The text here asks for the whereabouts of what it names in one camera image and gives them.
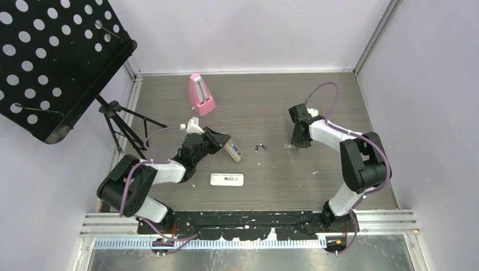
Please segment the beige battery cover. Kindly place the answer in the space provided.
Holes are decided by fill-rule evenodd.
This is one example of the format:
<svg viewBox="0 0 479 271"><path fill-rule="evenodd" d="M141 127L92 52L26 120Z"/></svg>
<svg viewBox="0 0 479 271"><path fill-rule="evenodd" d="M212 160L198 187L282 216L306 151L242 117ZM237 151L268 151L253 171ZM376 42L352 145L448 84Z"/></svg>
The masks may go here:
<svg viewBox="0 0 479 271"><path fill-rule="evenodd" d="M297 146L291 144L284 144L284 149L286 150L297 150Z"/></svg>

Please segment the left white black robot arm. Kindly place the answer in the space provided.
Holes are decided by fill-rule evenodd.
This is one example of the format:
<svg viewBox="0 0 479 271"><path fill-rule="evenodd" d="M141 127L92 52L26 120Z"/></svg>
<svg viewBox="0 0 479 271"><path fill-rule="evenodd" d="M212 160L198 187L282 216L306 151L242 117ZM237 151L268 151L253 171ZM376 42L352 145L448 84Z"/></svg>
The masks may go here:
<svg viewBox="0 0 479 271"><path fill-rule="evenodd" d="M199 162L219 152L230 139L230 135L206 126L200 133L188 133L177 154L166 161L125 155L101 182L97 197L118 210L120 216L149 220L158 233L168 233L173 227L173 218L168 215L171 208L149 196L151 187L190 180Z"/></svg>

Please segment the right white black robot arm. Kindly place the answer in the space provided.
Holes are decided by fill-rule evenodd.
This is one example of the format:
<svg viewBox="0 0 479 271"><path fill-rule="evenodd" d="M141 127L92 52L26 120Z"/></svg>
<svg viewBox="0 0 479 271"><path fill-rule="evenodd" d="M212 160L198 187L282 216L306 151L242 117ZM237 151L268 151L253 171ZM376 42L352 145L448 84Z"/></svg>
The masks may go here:
<svg viewBox="0 0 479 271"><path fill-rule="evenodd" d="M294 124L291 145L309 148L313 141L320 142L340 155L343 184L321 212L324 228L338 231L345 224L345 216L392 177L380 136L338 126L304 103L290 107L288 112Z"/></svg>

